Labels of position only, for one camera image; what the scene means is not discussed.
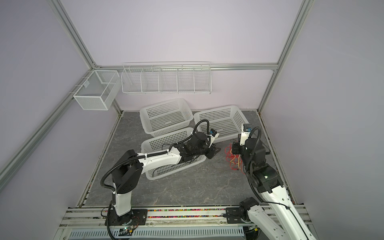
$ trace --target gray marble floor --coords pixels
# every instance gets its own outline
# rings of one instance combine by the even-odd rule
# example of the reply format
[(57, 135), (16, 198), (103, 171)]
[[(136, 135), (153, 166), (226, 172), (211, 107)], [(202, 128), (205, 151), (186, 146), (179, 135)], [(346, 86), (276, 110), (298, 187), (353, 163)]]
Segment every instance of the gray marble floor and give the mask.
[[(257, 113), (243, 111), (248, 122), (260, 126)], [(94, 184), (85, 205), (107, 206), (112, 198), (109, 189), (99, 184), (101, 177), (129, 149), (141, 151), (141, 143), (152, 138), (144, 132), (138, 112), (126, 112), (113, 137), (111, 145), (100, 165)], [(141, 175), (137, 187), (132, 192), (132, 206), (152, 205), (236, 205), (253, 195), (246, 176), (240, 171), (232, 170), (225, 159), (224, 149), (233, 140), (219, 142), (216, 145), (222, 150), (212, 159), (194, 167), (171, 174), (167, 177), (150, 181), (145, 174)], [(266, 156), (267, 163), (275, 167), (272, 156)], [(112, 184), (109, 176), (107, 184)]]

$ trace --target black bracket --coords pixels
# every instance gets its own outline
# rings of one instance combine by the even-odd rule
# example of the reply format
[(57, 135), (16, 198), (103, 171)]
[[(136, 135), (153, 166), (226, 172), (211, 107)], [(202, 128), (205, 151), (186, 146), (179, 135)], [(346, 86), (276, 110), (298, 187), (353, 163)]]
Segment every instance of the black bracket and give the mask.
[(238, 207), (227, 207), (225, 209), (227, 215), (223, 216), (227, 218), (227, 223), (244, 223), (241, 220), (241, 211)]
[(123, 216), (117, 216), (116, 211), (111, 209), (109, 213), (109, 225), (110, 226), (122, 226), (122, 225), (145, 225), (147, 220), (148, 209), (132, 209), (130, 212)]

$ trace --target wire shelf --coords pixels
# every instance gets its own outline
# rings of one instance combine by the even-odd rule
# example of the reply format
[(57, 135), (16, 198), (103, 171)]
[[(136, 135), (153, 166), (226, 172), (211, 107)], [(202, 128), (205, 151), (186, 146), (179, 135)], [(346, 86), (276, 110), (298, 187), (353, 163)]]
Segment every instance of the wire shelf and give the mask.
[(211, 93), (210, 67), (124, 68), (122, 91), (126, 94)]

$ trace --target white plastic basket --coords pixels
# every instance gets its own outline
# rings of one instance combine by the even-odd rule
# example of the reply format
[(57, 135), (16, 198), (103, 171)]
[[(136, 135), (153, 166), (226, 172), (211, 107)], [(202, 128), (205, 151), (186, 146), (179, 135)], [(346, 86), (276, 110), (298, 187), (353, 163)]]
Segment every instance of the white plastic basket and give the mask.
[[(215, 139), (215, 142), (237, 138), (238, 134), (241, 133), (243, 124), (249, 123), (240, 109), (234, 105), (194, 114), (195, 124), (203, 119), (209, 121), (210, 129), (213, 128), (219, 133), (219, 137)], [(200, 132), (206, 132), (206, 129), (207, 124), (205, 122), (202, 122), (197, 127), (197, 130)]]
[(108, 110), (120, 85), (115, 70), (93, 70), (73, 97), (84, 110)]
[(182, 98), (140, 109), (140, 120), (144, 131), (154, 137), (187, 127), (192, 119), (192, 111)]
[[(141, 144), (141, 152), (148, 153), (167, 149), (169, 148), (169, 144), (179, 142), (189, 137), (192, 134), (192, 131), (193, 128), (187, 127), (159, 137), (145, 140)], [(205, 161), (206, 158), (206, 156), (201, 155), (197, 159), (193, 160), (191, 163), (184, 162), (176, 165), (166, 165), (157, 169), (149, 170), (148, 172), (145, 172), (145, 174), (149, 180), (159, 179), (175, 172), (179, 172), (181, 170), (193, 167), (199, 163), (202, 163)]]

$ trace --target white wire rack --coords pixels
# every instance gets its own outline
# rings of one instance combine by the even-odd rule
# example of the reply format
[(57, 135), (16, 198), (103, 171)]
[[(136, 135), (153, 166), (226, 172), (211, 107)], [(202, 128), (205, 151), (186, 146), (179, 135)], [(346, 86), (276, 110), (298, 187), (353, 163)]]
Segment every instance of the white wire rack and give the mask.
[(84, 110), (108, 110), (120, 89), (115, 70), (93, 70), (73, 97)]
[(211, 93), (212, 77), (208, 66), (138, 68), (130, 66), (121, 73), (122, 91), (146, 93)]

